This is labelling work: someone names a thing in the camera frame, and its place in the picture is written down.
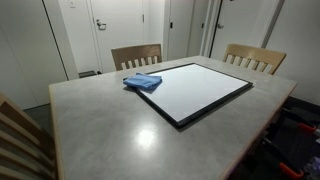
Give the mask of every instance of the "table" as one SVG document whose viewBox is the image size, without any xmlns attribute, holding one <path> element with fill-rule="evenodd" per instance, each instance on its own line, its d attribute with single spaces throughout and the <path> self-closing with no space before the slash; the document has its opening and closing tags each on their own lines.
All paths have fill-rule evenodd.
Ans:
<svg viewBox="0 0 320 180">
<path fill-rule="evenodd" d="M 122 79 L 187 63 L 253 88 L 178 131 Z M 61 179 L 224 179 L 296 82 L 196 56 L 50 85 Z"/>
</svg>

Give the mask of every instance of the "folded towel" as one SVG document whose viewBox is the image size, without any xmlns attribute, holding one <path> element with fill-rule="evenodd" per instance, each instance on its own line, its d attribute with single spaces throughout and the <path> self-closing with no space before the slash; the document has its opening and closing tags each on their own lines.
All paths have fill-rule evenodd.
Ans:
<svg viewBox="0 0 320 180">
<path fill-rule="evenodd" d="M 143 90 L 154 90 L 161 84 L 161 76 L 149 76 L 137 73 L 135 76 L 129 77 L 123 81 L 123 84 L 136 87 Z"/>
</svg>

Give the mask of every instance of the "wooden chair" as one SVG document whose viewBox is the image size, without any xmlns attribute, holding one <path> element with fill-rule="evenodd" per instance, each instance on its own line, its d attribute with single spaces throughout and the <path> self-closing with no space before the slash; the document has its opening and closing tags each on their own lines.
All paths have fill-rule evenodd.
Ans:
<svg viewBox="0 0 320 180">
<path fill-rule="evenodd" d="M 145 65 L 149 65 L 149 61 L 151 64 L 162 62 L 160 44 L 124 47 L 112 49 L 111 52 L 117 71 L 123 70 L 122 63 L 125 64 L 127 69 L 130 69 L 129 62 L 133 68 L 137 66 L 137 62 L 139 66 L 143 65 L 142 61 Z"/>
<path fill-rule="evenodd" d="M 0 93 L 0 179 L 58 179 L 54 141 Z"/>
<path fill-rule="evenodd" d="M 243 59 L 247 59 L 243 67 L 249 68 L 249 64 L 253 61 L 254 64 L 252 66 L 253 70 L 258 70 L 260 72 L 265 71 L 268 65 L 271 66 L 268 74 L 273 75 L 276 70 L 279 68 L 283 59 L 286 57 L 286 53 L 271 51 L 268 49 L 256 48 L 251 46 L 244 46 L 239 44 L 229 44 L 228 48 L 225 52 L 223 62 L 227 62 L 228 56 L 231 55 L 230 64 L 236 64 L 238 66 L 242 66 L 244 61 Z"/>
</svg>

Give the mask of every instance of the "white door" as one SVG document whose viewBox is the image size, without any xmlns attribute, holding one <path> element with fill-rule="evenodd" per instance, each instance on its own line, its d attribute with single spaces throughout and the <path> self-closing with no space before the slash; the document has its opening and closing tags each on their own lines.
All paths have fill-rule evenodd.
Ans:
<svg viewBox="0 0 320 180">
<path fill-rule="evenodd" d="M 189 36 L 194 0 L 171 0 L 168 60 L 188 55 Z"/>
<path fill-rule="evenodd" d="M 211 58 L 222 60 L 227 45 L 259 47 L 279 0 L 222 1 Z"/>
<path fill-rule="evenodd" d="M 115 71 L 111 49 L 143 44 L 142 0 L 91 0 L 91 8 L 102 71 Z"/>
<path fill-rule="evenodd" d="M 22 108 L 49 103 L 49 84 L 67 76 L 42 1 L 1 0 L 0 26 L 0 91 Z"/>
<path fill-rule="evenodd" d="M 209 0 L 195 0 L 188 47 L 188 57 L 200 54 Z"/>
</svg>

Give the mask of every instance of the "doorway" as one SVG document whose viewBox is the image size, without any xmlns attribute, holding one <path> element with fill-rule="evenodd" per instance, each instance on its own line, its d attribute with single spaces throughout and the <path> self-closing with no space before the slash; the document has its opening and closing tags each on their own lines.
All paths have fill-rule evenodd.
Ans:
<svg viewBox="0 0 320 180">
<path fill-rule="evenodd" d="M 115 71 L 111 49 L 142 44 L 142 0 L 89 0 L 97 50 L 103 73 Z"/>
<path fill-rule="evenodd" d="M 209 57 L 222 60 L 230 43 L 264 47 L 283 0 L 221 0 Z"/>
</svg>

